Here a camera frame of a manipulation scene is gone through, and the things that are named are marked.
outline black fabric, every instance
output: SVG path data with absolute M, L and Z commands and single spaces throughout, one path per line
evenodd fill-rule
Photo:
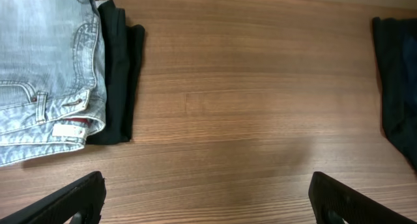
M 87 138 L 88 144 L 113 145 L 132 138 L 136 85 L 145 30 L 126 26 L 124 10 L 113 0 L 98 7 L 106 47 L 106 127 Z
M 382 83 L 382 127 L 417 169 L 417 20 L 374 18 L 372 24 Z

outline denim fabric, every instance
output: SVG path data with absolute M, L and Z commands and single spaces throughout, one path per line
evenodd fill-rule
M 82 149 L 105 105 L 94 0 L 0 0 L 0 165 Z

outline belt loop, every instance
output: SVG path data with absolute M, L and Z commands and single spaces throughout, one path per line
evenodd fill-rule
M 36 123 L 44 123 L 45 119 L 45 108 L 46 108 L 46 92 L 38 92 L 36 94 Z

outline black object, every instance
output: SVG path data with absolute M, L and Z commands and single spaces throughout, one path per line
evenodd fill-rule
M 0 220 L 0 224 L 97 224 L 106 198 L 102 174 L 92 172 Z
M 308 196 L 317 224 L 416 224 L 322 172 L 313 173 Z
M 124 9 L 113 0 L 98 7 L 106 46 L 106 127 L 87 138 L 87 144 L 114 145 L 129 142 L 141 69 L 145 29 L 126 26 Z
M 373 18 L 385 136 L 417 169 L 417 19 Z

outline wooden table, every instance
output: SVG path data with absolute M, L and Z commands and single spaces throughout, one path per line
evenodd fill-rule
M 101 223 L 314 223 L 323 171 L 417 220 L 417 179 L 381 130 L 374 16 L 305 0 L 115 0 L 147 30 L 134 138 L 0 168 L 0 217 L 93 170 Z

